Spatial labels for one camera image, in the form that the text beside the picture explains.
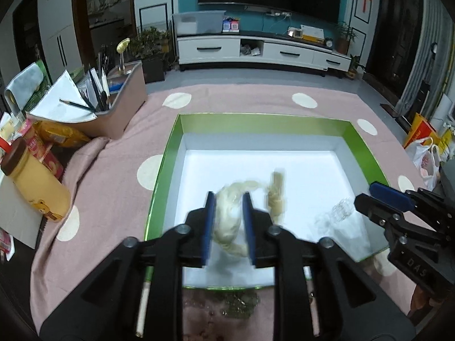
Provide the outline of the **cream white wristwatch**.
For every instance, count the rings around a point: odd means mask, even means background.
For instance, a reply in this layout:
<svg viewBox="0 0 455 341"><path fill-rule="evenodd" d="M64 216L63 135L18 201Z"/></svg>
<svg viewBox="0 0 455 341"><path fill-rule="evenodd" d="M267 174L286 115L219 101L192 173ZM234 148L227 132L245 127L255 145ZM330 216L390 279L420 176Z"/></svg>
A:
<svg viewBox="0 0 455 341"><path fill-rule="evenodd" d="M248 255L248 245L236 242L243 220L241 203L245 193L263 189L272 222L281 223L285 212L284 179L284 172L275 170L269 184L255 180L234 182L215 194L216 212L212 238L226 253L237 257Z"/></svg>

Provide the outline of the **white plastic shopping bag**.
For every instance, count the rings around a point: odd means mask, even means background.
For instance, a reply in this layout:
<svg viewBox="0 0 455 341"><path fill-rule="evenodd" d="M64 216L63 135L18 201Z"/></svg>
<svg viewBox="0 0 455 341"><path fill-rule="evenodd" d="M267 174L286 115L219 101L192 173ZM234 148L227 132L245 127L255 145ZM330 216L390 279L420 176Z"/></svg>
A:
<svg viewBox="0 0 455 341"><path fill-rule="evenodd" d="M440 179L439 147L430 136L416 139L405 148L420 173L427 190L433 191Z"/></svg>

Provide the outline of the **green cardboard box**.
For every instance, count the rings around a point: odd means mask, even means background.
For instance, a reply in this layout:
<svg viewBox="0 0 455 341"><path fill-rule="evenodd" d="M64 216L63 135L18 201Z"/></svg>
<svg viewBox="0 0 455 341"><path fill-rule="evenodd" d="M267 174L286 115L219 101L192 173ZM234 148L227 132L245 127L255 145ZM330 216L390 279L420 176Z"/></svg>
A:
<svg viewBox="0 0 455 341"><path fill-rule="evenodd" d="M208 192L234 182L269 184L283 171L280 225L300 239L329 236L362 261L387 247L383 231L355 211L372 182L385 182L379 164L350 122L261 114L180 114L171 130L146 221L154 239L205 204ZM266 210L263 189L249 192Z"/></svg>

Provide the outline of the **pink storage bin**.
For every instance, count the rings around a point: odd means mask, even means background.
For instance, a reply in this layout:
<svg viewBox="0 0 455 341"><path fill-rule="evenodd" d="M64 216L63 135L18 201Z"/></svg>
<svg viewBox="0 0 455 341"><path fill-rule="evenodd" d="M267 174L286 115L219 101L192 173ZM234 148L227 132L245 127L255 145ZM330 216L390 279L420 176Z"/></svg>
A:
<svg viewBox="0 0 455 341"><path fill-rule="evenodd" d="M38 105L27 113L27 117L71 126L90 137L120 139L147 98L142 63L133 62L127 66L129 74L108 78L109 83L120 85L119 91L110 94L108 110L91 113L63 103L66 100L83 104L76 85L70 81L69 73L64 72Z"/></svg>

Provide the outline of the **yellow snack bag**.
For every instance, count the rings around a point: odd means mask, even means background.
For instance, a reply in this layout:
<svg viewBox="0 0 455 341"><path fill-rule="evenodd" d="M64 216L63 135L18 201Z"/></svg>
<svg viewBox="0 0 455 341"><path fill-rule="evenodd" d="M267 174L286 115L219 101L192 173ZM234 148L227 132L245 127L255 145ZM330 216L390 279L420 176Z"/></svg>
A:
<svg viewBox="0 0 455 341"><path fill-rule="evenodd" d="M36 131L43 141L55 143L63 148L78 149L91 141L81 131L50 121L38 121Z"/></svg>

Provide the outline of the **yellow bear drink bottle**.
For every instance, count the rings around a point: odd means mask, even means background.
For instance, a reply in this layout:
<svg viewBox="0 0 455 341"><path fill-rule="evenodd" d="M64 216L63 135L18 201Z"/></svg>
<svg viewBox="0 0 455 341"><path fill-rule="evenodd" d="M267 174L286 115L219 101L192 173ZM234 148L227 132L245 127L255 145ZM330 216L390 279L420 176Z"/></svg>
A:
<svg viewBox="0 0 455 341"><path fill-rule="evenodd" d="M1 161L1 170L24 199L47 220L61 221L71 208L70 191L17 138Z"/></svg>

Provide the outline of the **small potted plant right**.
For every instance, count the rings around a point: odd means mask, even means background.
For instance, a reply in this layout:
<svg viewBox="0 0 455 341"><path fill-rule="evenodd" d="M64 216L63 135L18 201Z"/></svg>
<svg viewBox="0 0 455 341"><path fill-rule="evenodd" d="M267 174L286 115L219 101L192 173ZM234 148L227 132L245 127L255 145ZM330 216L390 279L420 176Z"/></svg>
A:
<svg viewBox="0 0 455 341"><path fill-rule="evenodd" d="M336 51L346 55L349 45L357 38L357 31L346 22L339 22L337 25Z"/></svg>

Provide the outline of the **white tv cabinet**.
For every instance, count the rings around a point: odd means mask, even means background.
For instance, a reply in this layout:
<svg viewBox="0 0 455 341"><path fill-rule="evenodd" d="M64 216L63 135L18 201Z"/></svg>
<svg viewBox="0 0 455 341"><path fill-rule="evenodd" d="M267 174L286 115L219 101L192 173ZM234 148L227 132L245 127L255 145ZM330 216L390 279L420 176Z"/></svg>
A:
<svg viewBox="0 0 455 341"><path fill-rule="evenodd" d="M216 34L177 38L179 65L236 63L282 65L347 73L351 59L330 49L263 36Z"/></svg>

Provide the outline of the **white cardboard box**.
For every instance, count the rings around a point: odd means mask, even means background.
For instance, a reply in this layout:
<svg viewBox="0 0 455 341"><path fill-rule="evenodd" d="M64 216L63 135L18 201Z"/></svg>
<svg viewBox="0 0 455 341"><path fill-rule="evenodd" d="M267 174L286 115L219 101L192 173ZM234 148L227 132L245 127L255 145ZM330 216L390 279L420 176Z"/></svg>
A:
<svg viewBox="0 0 455 341"><path fill-rule="evenodd" d="M12 180L1 172L1 228L31 249L36 247L42 215L22 196Z"/></svg>

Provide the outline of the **potted green plant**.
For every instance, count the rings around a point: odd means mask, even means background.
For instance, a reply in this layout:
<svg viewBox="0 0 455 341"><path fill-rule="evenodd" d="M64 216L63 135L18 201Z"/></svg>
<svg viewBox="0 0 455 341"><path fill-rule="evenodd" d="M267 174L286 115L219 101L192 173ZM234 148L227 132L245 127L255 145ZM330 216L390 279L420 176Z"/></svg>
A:
<svg viewBox="0 0 455 341"><path fill-rule="evenodd" d="M170 33L150 27L131 39L130 57L141 61L146 84L162 82L172 64Z"/></svg>

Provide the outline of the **clear plastic storage box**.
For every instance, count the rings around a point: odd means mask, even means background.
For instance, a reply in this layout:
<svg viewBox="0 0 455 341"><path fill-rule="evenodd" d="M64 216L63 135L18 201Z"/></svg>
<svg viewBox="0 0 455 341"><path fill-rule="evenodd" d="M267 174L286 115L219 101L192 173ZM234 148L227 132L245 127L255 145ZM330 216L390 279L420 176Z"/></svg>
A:
<svg viewBox="0 0 455 341"><path fill-rule="evenodd" d="M173 14L173 25L177 37L222 32L224 10L197 11Z"/></svg>

